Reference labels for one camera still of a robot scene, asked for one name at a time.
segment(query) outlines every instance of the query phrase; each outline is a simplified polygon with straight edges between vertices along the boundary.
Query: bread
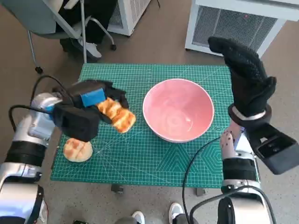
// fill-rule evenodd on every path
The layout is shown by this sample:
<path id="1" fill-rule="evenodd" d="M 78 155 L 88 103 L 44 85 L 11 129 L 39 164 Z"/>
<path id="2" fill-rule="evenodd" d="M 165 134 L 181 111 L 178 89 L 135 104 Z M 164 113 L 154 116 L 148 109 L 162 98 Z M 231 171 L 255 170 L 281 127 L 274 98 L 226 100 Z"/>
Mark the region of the bread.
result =
<path id="1" fill-rule="evenodd" d="M 97 104 L 99 111 L 112 120 L 113 126 L 120 133 L 125 133 L 133 126 L 136 116 L 128 109 L 122 108 L 117 101 L 107 98 L 104 102 Z"/>
<path id="2" fill-rule="evenodd" d="M 68 139 L 64 145 L 64 156 L 72 162 L 85 162 L 92 154 L 93 147 L 90 142 Z"/>

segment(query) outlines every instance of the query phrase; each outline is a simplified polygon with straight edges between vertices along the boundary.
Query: table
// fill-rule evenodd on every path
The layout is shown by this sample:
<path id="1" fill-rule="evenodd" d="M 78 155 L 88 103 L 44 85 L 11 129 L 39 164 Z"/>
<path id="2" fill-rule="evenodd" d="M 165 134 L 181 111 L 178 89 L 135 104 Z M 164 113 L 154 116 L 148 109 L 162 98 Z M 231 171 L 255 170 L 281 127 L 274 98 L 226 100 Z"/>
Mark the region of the table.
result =
<path id="1" fill-rule="evenodd" d="M 215 116 L 209 130 L 196 140 L 175 144 L 157 137 L 142 115 L 147 91 L 163 80 L 185 78 L 200 84 L 210 94 Z M 227 107 L 233 102 L 229 70 L 226 66 L 162 64 L 92 64 L 83 66 L 80 79 L 105 79 L 127 91 L 130 110 L 137 121 L 126 134 L 101 123 L 91 143 L 93 155 L 87 162 L 74 163 L 63 156 L 62 136 L 52 167 L 51 180 L 182 186 L 185 170 L 196 151 L 218 137 L 229 125 Z M 207 146 L 191 168 L 187 186 L 219 188 L 222 161 L 219 142 Z"/>

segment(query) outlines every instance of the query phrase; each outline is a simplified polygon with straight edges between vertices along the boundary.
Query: chair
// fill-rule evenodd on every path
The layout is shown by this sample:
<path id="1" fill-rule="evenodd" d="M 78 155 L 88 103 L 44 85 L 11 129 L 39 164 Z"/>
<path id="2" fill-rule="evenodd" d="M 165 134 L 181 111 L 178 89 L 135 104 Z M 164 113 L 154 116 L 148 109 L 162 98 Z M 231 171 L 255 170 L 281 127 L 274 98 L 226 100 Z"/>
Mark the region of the chair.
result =
<path id="1" fill-rule="evenodd" d="M 71 5 L 74 5 L 79 0 L 70 0 Z M 95 18 L 89 16 L 85 19 L 84 15 L 84 0 L 80 0 L 81 6 L 81 22 L 70 26 L 58 13 L 61 0 L 0 0 L 2 4 L 27 30 L 29 44 L 33 61 L 36 66 L 36 72 L 42 74 L 43 70 L 36 61 L 31 33 L 48 39 L 79 39 L 83 37 L 83 60 L 87 63 L 86 58 L 86 36 L 85 26 L 89 21 L 93 21 L 105 32 L 111 40 L 111 50 L 116 50 L 116 45 L 112 36 L 105 30 L 102 24 Z M 62 32 L 56 32 L 56 23 L 63 29 Z"/>

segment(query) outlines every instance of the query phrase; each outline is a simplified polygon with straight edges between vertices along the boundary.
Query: white bowl rim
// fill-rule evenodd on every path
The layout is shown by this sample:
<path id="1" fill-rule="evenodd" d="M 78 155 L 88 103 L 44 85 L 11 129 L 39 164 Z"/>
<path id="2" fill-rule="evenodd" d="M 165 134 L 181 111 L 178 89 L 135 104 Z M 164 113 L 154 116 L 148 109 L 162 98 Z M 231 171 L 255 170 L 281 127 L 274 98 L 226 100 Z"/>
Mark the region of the white bowl rim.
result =
<path id="1" fill-rule="evenodd" d="M 205 131 L 204 131 L 203 133 L 198 134 L 198 135 L 197 135 L 196 137 L 194 137 L 194 138 L 189 138 L 189 139 L 185 139 L 185 140 L 177 140 L 177 139 L 170 139 L 170 138 L 167 138 L 167 137 L 165 137 L 164 135 L 160 134 L 159 132 L 156 132 L 156 131 L 153 129 L 153 127 L 149 124 L 148 120 L 146 119 L 146 116 L 144 115 L 144 102 L 146 101 L 146 98 L 148 97 L 149 93 L 150 93 L 154 88 L 156 88 L 158 85 L 160 85 L 160 84 L 162 84 L 162 83 L 164 83 L 164 82 L 170 81 L 170 80 L 183 80 L 183 81 L 187 81 L 187 82 L 190 82 L 190 83 L 192 83 L 192 84 L 197 85 L 199 88 L 201 88 L 201 89 L 206 93 L 206 95 L 208 96 L 208 98 L 209 98 L 209 100 L 210 100 L 210 102 L 211 102 L 211 104 L 212 104 L 213 114 L 212 114 L 212 118 L 211 118 L 210 124 L 207 126 L 207 128 L 205 129 Z M 154 85 L 153 87 L 151 87 L 151 89 L 146 93 L 146 95 L 145 95 L 145 97 L 144 97 L 144 100 L 143 100 L 143 104 L 142 104 L 142 113 L 143 113 L 143 117 L 144 117 L 145 122 L 147 123 L 147 125 L 148 125 L 148 126 L 151 128 L 151 130 L 152 130 L 156 135 L 158 135 L 160 138 L 162 138 L 162 139 L 164 139 L 164 140 L 166 140 L 166 141 L 170 141 L 170 142 L 183 143 L 183 142 L 189 142 L 189 141 L 192 141 L 192 140 L 194 140 L 194 139 L 197 139 L 197 138 L 199 138 L 200 136 L 202 136 L 204 133 L 207 132 L 207 130 L 211 127 L 212 122 L 213 122 L 213 120 L 214 120 L 215 110 L 214 110 L 214 104 L 213 104 L 213 101 L 212 101 L 210 95 L 209 95 L 209 94 L 207 93 L 207 91 L 206 91 L 203 87 L 201 87 L 199 84 L 197 84 L 197 83 L 195 83 L 195 82 L 192 82 L 192 81 L 190 81 L 190 80 L 188 80 L 188 79 L 184 79 L 184 78 L 170 78 L 170 79 L 166 79 L 166 80 L 164 80 L 164 81 L 162 81 L 162 82 L 157 83 L 156 85 Z"/>

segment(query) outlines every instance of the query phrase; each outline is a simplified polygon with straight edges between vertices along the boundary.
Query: white appliance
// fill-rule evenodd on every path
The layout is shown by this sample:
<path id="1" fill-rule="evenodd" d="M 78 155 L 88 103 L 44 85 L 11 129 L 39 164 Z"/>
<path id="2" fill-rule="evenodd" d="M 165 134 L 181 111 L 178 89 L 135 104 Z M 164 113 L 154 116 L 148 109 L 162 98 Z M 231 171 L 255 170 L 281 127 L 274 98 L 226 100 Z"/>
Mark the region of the white appliance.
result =
<path id="1" fill-rule="evenodd" d="M 131 36 L 150 0 L 118 0 L 108 31 Z"/>
<path id="2" fill-rule="evenodd" d="M 185 49 L 216 54 L 207 40 L 217 36 L 262 56 L 286 20 L 299 20 L 299 0 L 192 0 Z"/>

